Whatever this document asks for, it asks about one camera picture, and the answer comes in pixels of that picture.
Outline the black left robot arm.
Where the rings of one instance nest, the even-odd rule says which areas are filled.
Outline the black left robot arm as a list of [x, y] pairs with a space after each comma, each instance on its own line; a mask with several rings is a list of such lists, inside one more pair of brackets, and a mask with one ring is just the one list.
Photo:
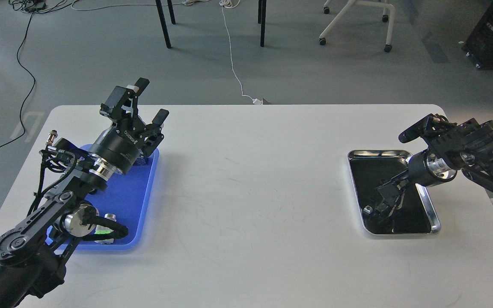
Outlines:
[[62, 285], [66, 263], [83, 240], [120, 239], [129, 233], [100, 216], [86, 197], [104, 191], [113, 174], [126, 174], [163, 141], [168, 110], [160, 109], [149, 124], [139, 117], [137, 100], [148, 85], [148, 79], [139, 78], [112, 90], [100, 107], [112, 123], [88, 150], [50, 132], [40, 150], [40, 175], [49, 169], [61, 176], [38, 187], [26, 218], [0, 236], [0, 308], [14, 308], [26, 296], [41, 298]]

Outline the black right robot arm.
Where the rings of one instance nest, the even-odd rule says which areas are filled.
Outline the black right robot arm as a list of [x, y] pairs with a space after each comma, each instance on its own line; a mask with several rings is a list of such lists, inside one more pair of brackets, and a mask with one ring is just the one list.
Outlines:
[[429, 114], [405, 129], [401, 143], [422, 138], [427, 149], [413, 155], [407, 169], [376, 187], [381, 201], [368, 205], [368, 216], [391, 217], [401, 208], [406, 190], [413, 185], [434, 187], [452, 181], [458, 170], [493, 193], [493, 121], [475, 119], [457, 124], [438, 114]]

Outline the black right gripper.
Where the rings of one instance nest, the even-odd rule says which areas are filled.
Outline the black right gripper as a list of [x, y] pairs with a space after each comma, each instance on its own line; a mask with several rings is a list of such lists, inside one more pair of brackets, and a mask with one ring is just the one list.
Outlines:
[[411, 183], [434, 187], [449, 183], [457, 175], [457, 170], [449, 167], [444, 159], [430, 150], [413, 155], [407, 166], [408, 170], [392, 177], [387, 183], [362, 193], [364, 214], [393, 214], [401, 208], [403, 196]]

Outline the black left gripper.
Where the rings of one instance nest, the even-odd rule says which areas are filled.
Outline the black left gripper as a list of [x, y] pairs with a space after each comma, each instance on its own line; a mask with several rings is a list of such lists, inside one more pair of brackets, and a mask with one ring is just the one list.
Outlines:
[[113, 125], [101, 133], [88, 153], [104, 160], [119, 174], [129, 172], [139, 156], [151, 156], [164, 139], [162, 128], [168, 110], [160, 109], [147, 126], [138, 114], [138, 97], [148, 85], [148, 79], [139, 78], [133, 86], [116, 86], [100, 107], [100, 115]]

